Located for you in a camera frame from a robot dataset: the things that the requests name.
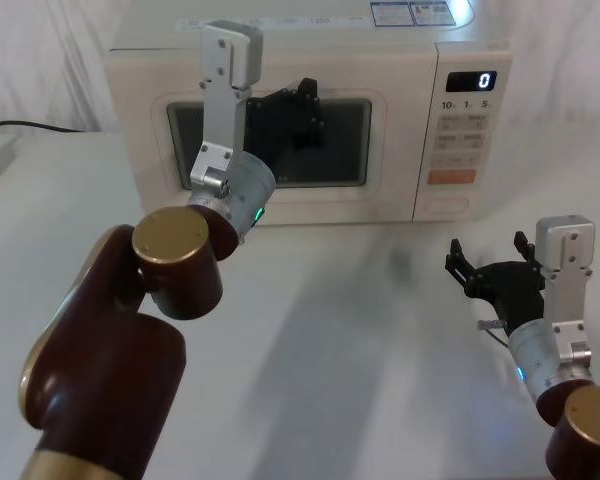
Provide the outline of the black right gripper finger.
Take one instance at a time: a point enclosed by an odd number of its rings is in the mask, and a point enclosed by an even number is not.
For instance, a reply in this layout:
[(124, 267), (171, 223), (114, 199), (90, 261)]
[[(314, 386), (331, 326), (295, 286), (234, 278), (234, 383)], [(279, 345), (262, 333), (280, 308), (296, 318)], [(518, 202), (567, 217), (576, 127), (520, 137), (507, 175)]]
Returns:
[(514, 263), (513, 272), (515, 274), (540, 274), (541, 265), (535, 258), (535, 245), (527, 239), (522, 231), (515, 233), (513, 243), (523, 258), (523, 262)]
[(445, 257), (445, 269), (460, 284), (465, 294), (480, 292), (480, 272), (465, 258), (458, 238), (450, 242), (450, 250)]

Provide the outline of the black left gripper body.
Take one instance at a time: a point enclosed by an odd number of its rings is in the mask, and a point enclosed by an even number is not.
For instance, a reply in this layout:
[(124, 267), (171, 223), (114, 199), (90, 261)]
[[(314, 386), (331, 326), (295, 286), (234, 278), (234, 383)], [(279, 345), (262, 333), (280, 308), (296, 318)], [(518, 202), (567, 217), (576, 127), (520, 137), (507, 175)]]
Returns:
[(297, 90), (281, 89), (247, 102), (244, 150), (271, 170), (306, 130), (306, 108)]

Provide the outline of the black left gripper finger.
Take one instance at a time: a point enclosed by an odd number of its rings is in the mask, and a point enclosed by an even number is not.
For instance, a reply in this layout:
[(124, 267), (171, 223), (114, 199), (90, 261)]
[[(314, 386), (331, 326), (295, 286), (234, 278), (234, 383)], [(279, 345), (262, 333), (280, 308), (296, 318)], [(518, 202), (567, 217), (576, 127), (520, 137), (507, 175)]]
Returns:
[(324, 146), (325, 123), (319, 97), (306, 100), (301, 107), (301, 120), (297, 131), (297, 148), (320, 148)]
[(303, 108), (318, 108), (318, 82), (312, 78), (303, 78), (289, 84), (286, 88), (286, 101)]

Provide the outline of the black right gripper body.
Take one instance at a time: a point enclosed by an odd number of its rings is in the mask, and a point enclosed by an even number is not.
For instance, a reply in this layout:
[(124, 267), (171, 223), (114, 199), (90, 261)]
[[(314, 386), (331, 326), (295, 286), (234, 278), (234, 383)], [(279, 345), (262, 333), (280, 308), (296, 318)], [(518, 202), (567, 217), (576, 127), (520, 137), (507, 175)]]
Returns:
[(506, 334), (544, 314), (544, 279), (528, 262), (506, 261), (475, 269), (466, 280), (466, 295), (492, 305)]

